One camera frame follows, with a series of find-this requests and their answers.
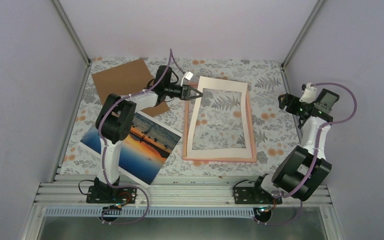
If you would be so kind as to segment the pink picture frame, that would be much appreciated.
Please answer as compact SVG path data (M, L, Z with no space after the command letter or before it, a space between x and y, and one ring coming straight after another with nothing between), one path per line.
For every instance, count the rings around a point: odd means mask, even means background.
M229 81L222 79L213 79L209 81L200 80L198 83L192 83L192 87L198 91L222 90L240 92L240 114L242 125L244 126L245 148L219 148L193 150L193 132L198 120L199 106L201 98L195 101L191 114L191 121L188 122L190 104L186 103L184 107L184 128L183 128L183 156L185 161L209 161L209 162L227 162L227 163L255 163L257 161L257 151L252 121L252 111L250 103L250 93L248 84L244 82Z

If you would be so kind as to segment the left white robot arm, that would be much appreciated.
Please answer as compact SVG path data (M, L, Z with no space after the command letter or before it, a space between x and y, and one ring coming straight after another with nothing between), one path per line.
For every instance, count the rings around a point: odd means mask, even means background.
M144 89L125 95L110 93L103 103L95 122L101 141L101 170L92 190L104 201L111 203L119 197L121 144L130 133L135 114L160 105L166 97L190 101L203 96L195 87L172 82L172 74L170 66L161 65Z

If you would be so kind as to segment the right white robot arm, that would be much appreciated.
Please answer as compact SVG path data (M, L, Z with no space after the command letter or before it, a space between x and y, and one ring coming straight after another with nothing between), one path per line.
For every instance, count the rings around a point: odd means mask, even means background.
M276 188L287 192L292 198L306 201L332 169L324 153L326 135L331 128L330 116L339 95L322 89L317 94L314 86L307 86L301 97L286 93L278 97L281 110L299 119L303 135L271 178Z

